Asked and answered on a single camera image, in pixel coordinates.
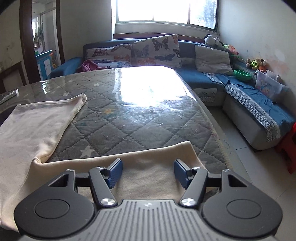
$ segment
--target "quilted tablecloth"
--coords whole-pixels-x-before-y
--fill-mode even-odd
[[[223,145],[198,98],[162,66],[90,71],[20,87],[0,106],[69,99],[87,103],[64,132],[48,162],[160,148],[189,140],[211,173],[226,168]]]

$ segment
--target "blue gripper pad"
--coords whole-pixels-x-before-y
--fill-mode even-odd
[[[112,189],[122,174],[123,164],[122,160],[116,163],[116,165],[110,170],[109,177],[105,180],[108,187]]]
[[[181,183],[182,187],[184,189],[187,189],[188,186],[191,183],[191,180],[188,179],[188,175],[187,175],[186,170],[176,160],[174,162],[174,173],[175,173],[175,177],[179,180],[179,182]]]

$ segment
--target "red plastic stool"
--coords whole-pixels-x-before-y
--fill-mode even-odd
[[[296,123],[292,130],[281,140],[275,147],[276,152],[284,152],[289,161],[286,161],[287,168],[290,174],[296,170]]]

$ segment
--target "yellow star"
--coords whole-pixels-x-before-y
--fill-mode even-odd
[[[106,110],[104,111],[104,113],[105,113],[106,115],[108,115],[108,114],[113,114],[114,112],[113,112],[113,109],[106,109]]]

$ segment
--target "gray ribbed plate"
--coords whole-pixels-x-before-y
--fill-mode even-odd
[[[23,237],[21,241],[34,239]],[[123,200],[115,208],[102,209],[80,233],[60,241],[229,241],[214,232],[195,209],[173,200]],[[273,237],[261,239],[274,241]]]

